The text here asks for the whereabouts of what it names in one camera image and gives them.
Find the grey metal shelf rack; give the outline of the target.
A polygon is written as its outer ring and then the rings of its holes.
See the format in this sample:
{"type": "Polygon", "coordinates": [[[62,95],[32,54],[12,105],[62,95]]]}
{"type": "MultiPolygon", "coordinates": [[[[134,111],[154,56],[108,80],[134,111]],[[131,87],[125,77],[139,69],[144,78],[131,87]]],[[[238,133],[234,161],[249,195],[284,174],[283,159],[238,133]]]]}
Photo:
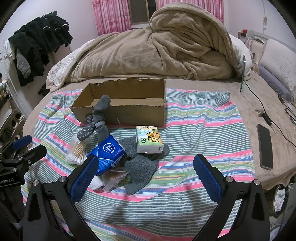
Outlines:
{"type": "Polygon", "coordinates": [[[1,82],[1,147],[23,137],[26,118],[12,98],[8,81],[1,82]]]}

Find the black smartphone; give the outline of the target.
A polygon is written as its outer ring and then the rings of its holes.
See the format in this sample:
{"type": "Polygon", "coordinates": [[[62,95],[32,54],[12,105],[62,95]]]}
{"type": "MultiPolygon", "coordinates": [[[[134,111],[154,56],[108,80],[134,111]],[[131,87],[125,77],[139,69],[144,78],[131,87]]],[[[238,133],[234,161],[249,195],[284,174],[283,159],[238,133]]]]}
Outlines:
{"type": "Polygon", "coordinates": [[[257,125],[259,141],[259,163],[260,167],[266,170],[273,169],[273,147],[271,143],[270,131],[268,128],[257,125]]]}

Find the grey dotted sock pair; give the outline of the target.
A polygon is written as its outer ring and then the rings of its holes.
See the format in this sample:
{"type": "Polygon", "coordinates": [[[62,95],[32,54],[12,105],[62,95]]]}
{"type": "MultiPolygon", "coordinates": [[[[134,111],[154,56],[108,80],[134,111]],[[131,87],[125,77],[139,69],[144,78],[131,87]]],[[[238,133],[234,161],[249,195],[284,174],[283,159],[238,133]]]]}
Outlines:
{"type": "Polygon", "coordinates": [[[110,97],[105,94],[93,108],[92,115],[86,116],[85,121],[87,125],[77,133],[78,140],[84,141],[94,132],[97,133],[98,144],[109,137],[109,131],[104,118],[104,112],[108,109],[109,105],[110,97]]]}

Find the cotton swab bag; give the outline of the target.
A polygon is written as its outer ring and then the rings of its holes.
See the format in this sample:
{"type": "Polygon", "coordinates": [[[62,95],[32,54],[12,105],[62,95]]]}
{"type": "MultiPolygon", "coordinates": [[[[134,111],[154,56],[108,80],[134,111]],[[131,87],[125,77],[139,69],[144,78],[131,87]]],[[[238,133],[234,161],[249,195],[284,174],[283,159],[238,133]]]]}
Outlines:
{"type": "Polygon", "coordinates": [[[76,135],[73,136],[67,150],[66,162],[73,165],[82,165],[86,160],[86,149],[90,141],[90,137],[81,141],[76,135]]]}

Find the black clothes pile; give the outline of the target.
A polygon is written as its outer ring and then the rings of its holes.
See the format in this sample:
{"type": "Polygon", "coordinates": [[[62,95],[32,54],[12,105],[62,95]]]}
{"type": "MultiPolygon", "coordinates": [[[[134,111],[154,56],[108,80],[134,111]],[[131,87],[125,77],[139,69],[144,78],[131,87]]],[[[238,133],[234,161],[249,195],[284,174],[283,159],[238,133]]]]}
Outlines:
{"type": "Polygon", "coordinates": [[[48,54],[70,45],[73,37],[69,23],[53,11],[23,25],[8,40],[15,48],[14,64],[20,86],[24,87],[44,75],[44,67],[50,62],[48,54]]]}

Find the white floral pillow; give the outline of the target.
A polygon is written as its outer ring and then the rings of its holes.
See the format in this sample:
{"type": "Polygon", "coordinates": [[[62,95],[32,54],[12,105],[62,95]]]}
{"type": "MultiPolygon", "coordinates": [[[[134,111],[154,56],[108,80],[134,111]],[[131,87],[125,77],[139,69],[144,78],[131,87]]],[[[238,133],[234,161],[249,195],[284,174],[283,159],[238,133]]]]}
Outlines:
{"type": "Polygon", "coordinates": [[[272,73],[295,95],[295,52],[274,39],[264,45],[259,65],[272,73]]]}

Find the brown cardboard box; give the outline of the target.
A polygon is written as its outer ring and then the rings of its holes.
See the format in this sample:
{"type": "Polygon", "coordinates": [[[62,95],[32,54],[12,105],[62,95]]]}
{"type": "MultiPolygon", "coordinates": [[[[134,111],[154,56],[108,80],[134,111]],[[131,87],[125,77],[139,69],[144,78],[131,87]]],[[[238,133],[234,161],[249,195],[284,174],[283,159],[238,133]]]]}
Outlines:
{"type": "Polygon", "coordinates": [[[92,114],[103,95],[110,97],[104,113],[108,125],[163,126],[166,112],[166,83],[159,78],[126,78],[90,83],[70,106],[80,122],[92,114]]]}

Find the upright mirror stand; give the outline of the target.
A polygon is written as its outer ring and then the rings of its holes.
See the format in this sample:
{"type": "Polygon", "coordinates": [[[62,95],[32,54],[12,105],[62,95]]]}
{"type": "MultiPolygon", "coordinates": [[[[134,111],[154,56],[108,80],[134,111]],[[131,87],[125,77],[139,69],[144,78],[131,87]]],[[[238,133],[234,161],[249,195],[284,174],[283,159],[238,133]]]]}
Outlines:
{"type": "Polygon", "coordinates": [[[245,69],[246,69],[246,57],[244,54],[243,55],[243,64],[242,64],[242,75],[241,75],[241,82],[240,82],[240,89],[239,89],[240,92],[242,92],[242,88],[243,88],[245,69]]]}

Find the beige fleece blanket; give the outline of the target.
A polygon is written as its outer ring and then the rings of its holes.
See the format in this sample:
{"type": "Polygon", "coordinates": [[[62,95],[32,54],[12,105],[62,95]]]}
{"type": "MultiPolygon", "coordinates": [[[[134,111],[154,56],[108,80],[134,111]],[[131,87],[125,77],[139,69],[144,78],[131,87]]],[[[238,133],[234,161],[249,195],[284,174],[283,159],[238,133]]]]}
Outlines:
{"type": "Polygon", "coordinates": [[[63,80],[66,84],[95,77],[228,79],[242,75],[243,50],[210,12],[190,3],[171,3],[154,12],[144,29],[95,38],[74,58],[63,80]]]}

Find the pink curtain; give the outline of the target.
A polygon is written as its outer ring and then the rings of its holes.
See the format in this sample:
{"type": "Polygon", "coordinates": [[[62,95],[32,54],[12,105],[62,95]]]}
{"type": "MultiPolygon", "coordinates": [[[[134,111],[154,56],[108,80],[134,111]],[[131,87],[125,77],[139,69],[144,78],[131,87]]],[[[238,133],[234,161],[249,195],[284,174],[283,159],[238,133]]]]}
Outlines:
{"type": "Polygon", "coordinates": [[[155,11],[175,1],[92,1],[99,35],[147,24],[155,11]]]}

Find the white floral duvet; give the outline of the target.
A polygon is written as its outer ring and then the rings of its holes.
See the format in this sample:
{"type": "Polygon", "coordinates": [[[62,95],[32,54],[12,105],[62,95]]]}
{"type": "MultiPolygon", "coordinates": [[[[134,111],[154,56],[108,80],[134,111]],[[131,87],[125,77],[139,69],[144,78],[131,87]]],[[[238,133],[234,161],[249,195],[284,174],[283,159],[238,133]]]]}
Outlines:
{"type": "Polygon", "coordinates": [[[62,60],[60,60],[57,64],[55,64],[50,71],[48,72],[47,78],[46,78],[46,89],[50,91],[50,93],[60,89],[64,84],[65,80],[63,80],[63,74],[71,64],[71,62],[74,60],[74,58],[78,55],[78,53],[86,47],[89,43],[91,43],[94,39],[89,40],[85,44],[83,44],[81,47],[77,48],[73,52],[71,52],[69,55],[64,57],[62,60]]]}

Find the blue tissue pack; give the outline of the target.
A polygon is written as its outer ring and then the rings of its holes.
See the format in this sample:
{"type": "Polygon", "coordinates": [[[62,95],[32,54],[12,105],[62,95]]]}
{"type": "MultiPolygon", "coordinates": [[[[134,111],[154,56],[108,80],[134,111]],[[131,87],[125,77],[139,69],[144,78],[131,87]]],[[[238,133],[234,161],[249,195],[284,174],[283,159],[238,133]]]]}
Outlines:
{"type": "Polygon", "coordinates": [[[113,135],[110,135],[89,152],[86,157],[89,155],[94,155],[98,158],[98,169],[95,175],[101,176],[117,166],[125,155],[125,149],[113,135]]]}

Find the green cartoon tissue pack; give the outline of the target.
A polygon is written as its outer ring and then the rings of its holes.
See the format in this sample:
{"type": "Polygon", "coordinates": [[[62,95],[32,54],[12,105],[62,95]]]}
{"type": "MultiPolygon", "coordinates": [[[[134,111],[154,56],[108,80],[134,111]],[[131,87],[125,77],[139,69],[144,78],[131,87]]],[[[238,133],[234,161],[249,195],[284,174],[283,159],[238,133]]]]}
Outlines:
{"type": "Polygon", "coordinates": [[[140,154],[158,154],[164,144],[156,126],[136,127],[137,152],[140,154]]]}

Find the white sock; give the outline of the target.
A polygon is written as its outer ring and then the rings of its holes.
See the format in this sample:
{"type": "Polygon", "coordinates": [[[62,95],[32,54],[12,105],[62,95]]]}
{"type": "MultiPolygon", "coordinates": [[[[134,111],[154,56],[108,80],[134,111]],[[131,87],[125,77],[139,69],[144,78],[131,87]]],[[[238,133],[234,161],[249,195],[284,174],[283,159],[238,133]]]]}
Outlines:
{"type": "Polygon", "coordinates": [[[95,175],[88,186],[91,190],[104,188],[104,183],[101,176],[95,175]]]}

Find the grey knitted socks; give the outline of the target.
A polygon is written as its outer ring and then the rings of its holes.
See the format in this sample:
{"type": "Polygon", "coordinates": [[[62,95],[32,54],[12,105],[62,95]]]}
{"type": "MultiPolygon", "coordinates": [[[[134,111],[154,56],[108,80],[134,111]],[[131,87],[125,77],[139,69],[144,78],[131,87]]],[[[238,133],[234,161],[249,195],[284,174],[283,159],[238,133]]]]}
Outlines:
{"type": "Polygon", "coordinates": [[[130,181],[125,185],[127,195],[133,195],[144,188],[159,168],[158,157],[168,156],[170,148],[164,144],[163,151],[158,154],[140,154],[137,152],[136,137],[123,138],[119,141],[125,150],[120,164],[128,170],[130,181]]]}

